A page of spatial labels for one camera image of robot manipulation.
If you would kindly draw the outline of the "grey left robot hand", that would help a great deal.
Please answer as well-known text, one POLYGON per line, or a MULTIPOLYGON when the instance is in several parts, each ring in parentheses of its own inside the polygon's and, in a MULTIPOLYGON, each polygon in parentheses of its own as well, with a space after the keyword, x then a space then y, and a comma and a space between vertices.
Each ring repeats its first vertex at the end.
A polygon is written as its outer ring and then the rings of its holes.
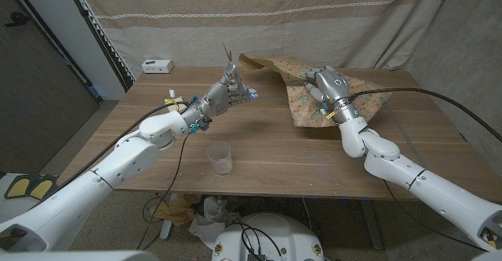
POLYGON ((222 115, 230 107, 249 102, 258 97, 257 91, 245 85, 212 85, 206 94, 192 103, 182 114, 187 125, 197 125, 205 131, 214 117, 222 115))

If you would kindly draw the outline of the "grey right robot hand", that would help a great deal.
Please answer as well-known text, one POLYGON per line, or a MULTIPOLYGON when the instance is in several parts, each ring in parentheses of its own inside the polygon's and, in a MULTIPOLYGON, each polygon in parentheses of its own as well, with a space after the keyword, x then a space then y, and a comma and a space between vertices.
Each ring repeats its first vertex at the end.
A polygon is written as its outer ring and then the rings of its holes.
POLYGON ((322 104, 322 114, 335 125, 358 118, 355 105, 349 100, 349 86, 333 67, 326 65, 300 74, 310 95, 322 104))

